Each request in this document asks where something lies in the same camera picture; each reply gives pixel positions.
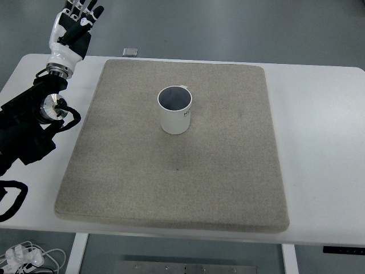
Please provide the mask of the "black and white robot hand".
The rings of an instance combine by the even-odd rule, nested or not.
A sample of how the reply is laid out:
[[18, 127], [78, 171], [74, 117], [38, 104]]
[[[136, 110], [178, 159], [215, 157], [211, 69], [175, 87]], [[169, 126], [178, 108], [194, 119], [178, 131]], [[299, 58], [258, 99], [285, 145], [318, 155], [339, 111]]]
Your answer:
[[104, 11], [97, 1], [65, 1], [55, 18], [49, 47], [49, 64], [73, 70], [87, 53], [91, 29]]

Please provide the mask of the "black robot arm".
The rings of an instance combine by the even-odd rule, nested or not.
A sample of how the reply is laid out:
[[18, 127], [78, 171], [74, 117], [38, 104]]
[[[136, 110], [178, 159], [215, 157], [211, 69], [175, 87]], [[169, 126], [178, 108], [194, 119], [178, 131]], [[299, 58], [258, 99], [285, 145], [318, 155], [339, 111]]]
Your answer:
[[33, 85], [1, 106], [1, 174], [16, 160], [28, 165], [56, 148], [53, 137], [73, 128], [80, 114], [60, 92], [67, 88], [70, 68], [49, 63]]

